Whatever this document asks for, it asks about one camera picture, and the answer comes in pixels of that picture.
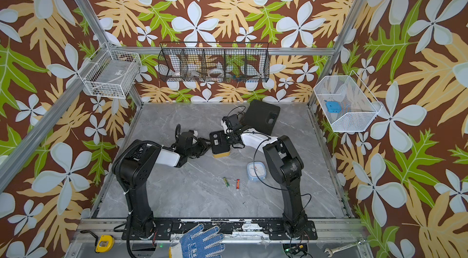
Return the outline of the yellow square alarm clock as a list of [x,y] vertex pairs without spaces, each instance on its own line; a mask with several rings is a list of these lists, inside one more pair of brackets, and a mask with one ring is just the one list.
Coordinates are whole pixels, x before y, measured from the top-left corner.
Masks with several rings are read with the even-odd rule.
[[230,155],[230,145],[223,130],[211,132],[209,136],[214,158],[223,158]]

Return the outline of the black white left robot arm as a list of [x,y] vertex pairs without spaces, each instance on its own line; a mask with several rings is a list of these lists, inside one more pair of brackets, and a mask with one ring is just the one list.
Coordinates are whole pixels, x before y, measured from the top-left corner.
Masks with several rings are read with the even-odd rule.
[[210,140],[197,137],[190,130],[177,133],[169,147],[155,141],[135,140],[117,157],[112,172],[123,189],[128,208],[124,239],[148,240],[156,234],[146,185],[154,166],[180,168],[189,159],[206,154],[211,146]]

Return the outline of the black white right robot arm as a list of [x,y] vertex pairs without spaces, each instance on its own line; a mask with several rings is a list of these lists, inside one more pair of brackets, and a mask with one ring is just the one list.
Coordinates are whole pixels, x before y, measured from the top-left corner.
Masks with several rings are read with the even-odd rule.
[[238,115],[221,120],[227,143],[263,151],[269,173],[278,184],[272,189],[283,197],[283,224],[289,237],[298,238],[308,217],[302,203],[301,176],[304,163],[288,136],[274,137],[241,124]]

